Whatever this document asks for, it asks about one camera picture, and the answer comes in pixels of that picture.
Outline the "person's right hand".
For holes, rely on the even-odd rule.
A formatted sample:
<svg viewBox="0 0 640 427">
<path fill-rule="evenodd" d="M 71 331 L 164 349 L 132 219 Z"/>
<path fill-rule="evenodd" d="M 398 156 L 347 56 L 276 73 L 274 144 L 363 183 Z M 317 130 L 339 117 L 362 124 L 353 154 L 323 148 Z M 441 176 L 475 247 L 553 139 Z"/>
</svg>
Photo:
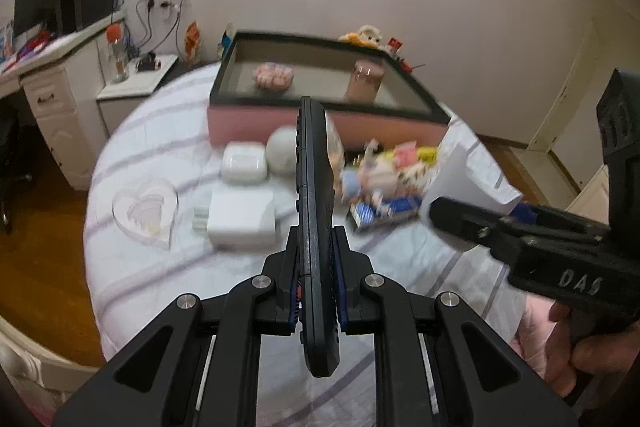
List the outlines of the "person's right hand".
<svg viewBox="0 0 640 427">
<path fill-rule="evenodd" d="M 549 320 L 555 324 L 546 342 L 546 383 L 561 397 L 575 387 L 577 373 L 593 375 L 627 373 L 639 353 L 639 323 L 615 335 L 591 336 L 570 342 L 570 308 L 553 303 Z"/>
</svg>

